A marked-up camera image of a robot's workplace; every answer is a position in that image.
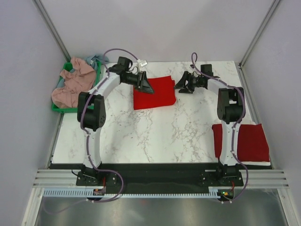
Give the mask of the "bright red t shirt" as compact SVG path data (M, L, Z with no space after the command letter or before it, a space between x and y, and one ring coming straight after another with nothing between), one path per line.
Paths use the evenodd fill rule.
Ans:
M154 94L139 92L133 90L133 108L134 110L142 110L175 104L175 81L172 77L165 76L149 79L149 83L154 89Z

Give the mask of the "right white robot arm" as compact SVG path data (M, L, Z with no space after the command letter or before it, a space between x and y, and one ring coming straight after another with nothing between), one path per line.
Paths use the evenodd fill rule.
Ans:
M219 162L224 167L239 163L238 134L240 123L246 114L244 89L234 87L214 76L212 65L204 64L200 69L190 65L191 71L184 71L183 76L174 86L179 93L192 94L195 88L205 88L218 97L217 116L222 124L222 151Z

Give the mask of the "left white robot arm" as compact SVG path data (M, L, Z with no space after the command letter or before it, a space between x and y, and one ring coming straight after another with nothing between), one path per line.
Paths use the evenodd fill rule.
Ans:
M116 64L105 67L107 74L94 88L79 94L77 119L86 137L83 164L92 168L87 174L87 180L93 185L99 185L103 181L103 173L98 171L98 167L102 163L100 133L106 121L106 98L121 83L131 85L142 93L155 93L148 82L146 71L142 70L148 64L147 61L137 59L135 73L131 70L132 64L132 60L120 56Z

